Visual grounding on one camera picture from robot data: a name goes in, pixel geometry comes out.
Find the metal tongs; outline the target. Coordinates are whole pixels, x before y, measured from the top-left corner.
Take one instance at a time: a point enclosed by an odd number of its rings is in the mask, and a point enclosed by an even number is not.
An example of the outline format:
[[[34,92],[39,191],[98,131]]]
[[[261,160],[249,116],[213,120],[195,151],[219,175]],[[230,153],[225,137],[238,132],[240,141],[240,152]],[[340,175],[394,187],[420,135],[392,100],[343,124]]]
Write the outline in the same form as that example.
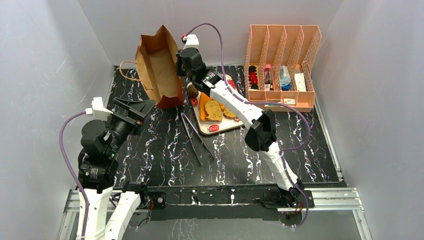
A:
[[[204,138],[201,136],[200,132],[198,131],[197,127],[194,126],[194,124],[190,121],[190,119],[188,118],[188,116],[182,112],[180,113],[181,119],[182,119],[182,123],[183,123],[183,127],[184,130],[188,136],[188,140],[191,144],[192,150],[195,154],[196,160],[198,165],[201,167],[202,161],[201,161],[201,155],[198,153],[198,151],[203,148],[203,150],[205,151],[205,153],[208,155],[210,160],[214,160],[215,157],[212,154],[211,150],[208,148]]]

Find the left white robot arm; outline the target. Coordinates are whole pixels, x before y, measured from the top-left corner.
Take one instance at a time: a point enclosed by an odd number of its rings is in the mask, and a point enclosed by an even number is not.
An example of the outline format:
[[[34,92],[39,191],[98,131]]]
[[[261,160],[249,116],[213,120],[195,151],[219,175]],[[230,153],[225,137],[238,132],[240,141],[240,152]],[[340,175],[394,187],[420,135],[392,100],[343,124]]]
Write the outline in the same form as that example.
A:
[[[129,101],[117,97],[113,102],[126,113],[105,108],[101,97],[95,97],[91,107],[85,110],[94,119],[81,130],[78,240],[120,240],[137,208],[153,204],[143,182],[128,181],[112,215],[107,217],[119,166],[117,153],[129,136],[141,135],[145,118],[156,105],[155,100]]]

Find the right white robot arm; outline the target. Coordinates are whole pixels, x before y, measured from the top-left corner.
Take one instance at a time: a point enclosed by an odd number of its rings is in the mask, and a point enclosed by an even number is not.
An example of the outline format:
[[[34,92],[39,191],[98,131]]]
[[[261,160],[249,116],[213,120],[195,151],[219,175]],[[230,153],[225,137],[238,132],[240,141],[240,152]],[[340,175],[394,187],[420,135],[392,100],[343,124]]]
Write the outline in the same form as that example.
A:
[[[279,205],[295,207],[302,199],[304,187],[281,154],[275,113],[251,104],[229,84],[224,73],[207,68],[197,48],[178,50],[176,58],[178,76],[186,77],[197,90],[224,105],[241,120],[247,128],[245,144],[258,152],[276,180]]]

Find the tan round fake bread slice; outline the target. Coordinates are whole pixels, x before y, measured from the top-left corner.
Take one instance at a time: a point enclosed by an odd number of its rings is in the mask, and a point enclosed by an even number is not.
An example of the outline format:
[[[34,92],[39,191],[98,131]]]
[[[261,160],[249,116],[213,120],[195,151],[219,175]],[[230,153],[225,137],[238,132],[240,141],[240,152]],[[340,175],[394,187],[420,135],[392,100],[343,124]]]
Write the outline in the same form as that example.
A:
[[[230,111],[227,107],[225,107],[223,109],[222,114],[226,119],[232,119],[233,120],[233,119],[237,118],[237,116],[232,111]]]

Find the red brown paper bag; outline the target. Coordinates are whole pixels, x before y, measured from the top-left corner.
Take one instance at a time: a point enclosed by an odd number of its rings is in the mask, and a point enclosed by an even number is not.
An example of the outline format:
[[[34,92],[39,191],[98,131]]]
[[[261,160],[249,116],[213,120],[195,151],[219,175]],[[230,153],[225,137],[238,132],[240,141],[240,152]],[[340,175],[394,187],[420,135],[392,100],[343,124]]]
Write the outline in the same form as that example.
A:
[[[138,78],[126,76],[122,61],[118,67],[122,77],[140,82],[149,99],[156,101],[160,109],[171,109],[184,104],[183,79],[177,76],[177,44],[162,25],[154,35],[141,35],[135,53],[130,61],[136,67]]]

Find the brown round fake bread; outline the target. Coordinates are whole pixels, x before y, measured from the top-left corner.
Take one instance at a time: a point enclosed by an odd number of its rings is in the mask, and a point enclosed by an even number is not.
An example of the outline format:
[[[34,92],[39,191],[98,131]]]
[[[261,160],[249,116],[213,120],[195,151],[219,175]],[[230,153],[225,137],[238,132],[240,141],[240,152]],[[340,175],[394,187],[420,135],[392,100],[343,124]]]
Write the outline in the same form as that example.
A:
[[[199,91],[193,84],[189,84],[186,88],[186,93],[190,98],[197,98],[199,95]]]

